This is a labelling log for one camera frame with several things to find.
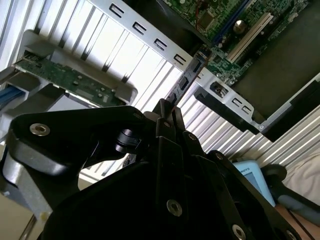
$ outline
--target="silver screw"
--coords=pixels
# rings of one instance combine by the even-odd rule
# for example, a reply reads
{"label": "silver screw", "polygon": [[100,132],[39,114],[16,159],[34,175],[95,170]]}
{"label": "silver screw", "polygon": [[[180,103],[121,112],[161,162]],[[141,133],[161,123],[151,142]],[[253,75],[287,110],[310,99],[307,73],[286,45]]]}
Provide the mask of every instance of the silver screw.
{"label": "silver screw", "polygon": [[219,160],[224,159],[224,158],[221,156],[221,154],[219,154],[219,153],[216,153],[215,156],[216,156]]}
{"label": "silver screw", "polygon": [[232,231],[239,240],[246,240],[246,234],[237,224],[232,225]]}
{"label": "silver screw", "polygon": [[196,136],[193,135],[192,133],[189,133],[189,138],[191,138],[192,140],[196,140],[197,139]]}
{"label": "silver screw", "polygon": [[34,123],[29,129],[31,133],[40,137],[47,136],[50,133],[50,128],[42,123]]}
{"label": "silver screw", "polygon": [[289,237],[290,237],[292,240],[297,240],[297,238],[295,237],[295,235],[293,235],[293,233],[290,232],[289,230],[287,230],[286,233],[289,235]]}
{"label": "silver screw", "polygon": [[166,202],[166,208],[168,209],[169,213],[176,217],[180,217],[182,215],[182,207],[176,200],[168,200]]}
{"label": "silver screw", "polygon": [[39,220],[41,220],[41,222],[45,223],[48,218],[50,217],[50,212],[47,212],[47,211],[43,211],[43,212],[40,212],[39,214]]}

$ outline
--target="chip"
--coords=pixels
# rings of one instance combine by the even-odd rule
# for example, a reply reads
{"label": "chip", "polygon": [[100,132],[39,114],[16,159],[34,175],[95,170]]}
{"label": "chip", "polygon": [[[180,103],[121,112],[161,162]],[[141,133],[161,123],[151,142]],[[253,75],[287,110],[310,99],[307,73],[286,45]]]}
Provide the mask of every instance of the chip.
{"label": "chip", "polygon": [[213,59],[213,61],[214,61],[216,64],[220,63],[221,60],[222,60],[222,58],[221,58],[219,55],[215,56],[215,58]]}
{"label": "chip", "polygon": [[214,16],[209,11],[205,11],[202,17],[200,18],[198,25],[203,30],[207,31],[211,24],[214,22],[214,19]]}

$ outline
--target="expansion slot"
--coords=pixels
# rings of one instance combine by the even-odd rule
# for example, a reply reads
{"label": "expansion slot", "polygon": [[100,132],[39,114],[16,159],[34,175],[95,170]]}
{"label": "expansion slot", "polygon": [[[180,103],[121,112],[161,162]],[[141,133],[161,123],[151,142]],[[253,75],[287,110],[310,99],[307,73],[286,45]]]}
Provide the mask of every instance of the expansion slot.
{"label": "expansion slot", "polygon": [[251,3],[252,0],[244,0],[239,8],[235,11],[235,13],[228,19],[226,24],[223,26],[223,28],[220,30],[220,32],[214,36],[212,40],[212,44],[216,45],[219,43],[221,38],[226,34],[226,32],[230,29],[230,27],[236,22],[237,18],[240,16],[240,14],[246,9],[247,5]]}
{"label": "expansion slot", "polygon": [[228,54],[226,59],[230,63],[234,63],[236,59],[244,52],[249,44],[256,38],[256,36],[265,28],[265,26],[273,19],[273,15],[270,12],[266,12],[260,17],[255,25],[249,30],[249,32],[241,39],[241,41],[235,46],[235,48]]}

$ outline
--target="white fabric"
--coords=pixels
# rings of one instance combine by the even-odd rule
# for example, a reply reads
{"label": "white fabric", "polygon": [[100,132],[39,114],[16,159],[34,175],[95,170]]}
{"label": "white fabric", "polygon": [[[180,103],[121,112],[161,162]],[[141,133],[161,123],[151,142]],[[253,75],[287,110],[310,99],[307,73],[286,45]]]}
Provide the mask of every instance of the white fabric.
{"label": "white fabric", "polygon": [[320,205],[320,151],[312,153],[289,169],[283,184]]}

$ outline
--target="motherboard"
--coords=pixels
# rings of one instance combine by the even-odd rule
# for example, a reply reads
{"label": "motherboard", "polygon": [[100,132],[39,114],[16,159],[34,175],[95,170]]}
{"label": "motherboard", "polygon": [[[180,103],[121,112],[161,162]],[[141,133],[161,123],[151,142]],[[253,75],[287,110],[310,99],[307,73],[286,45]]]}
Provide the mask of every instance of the motherboard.
{"label": "motherboard", "polygon": [[115,93],[105,85],[69,66],[54,63],[35,54],[29,53],[23,56],[15,63],[15,68],[43,78],[99,107],[126,105],[116,98]]}
{"label": "motherboard", "polygon": [[163,0],[211,42],[207,69],[229,86],[240,81],[308,0]]}

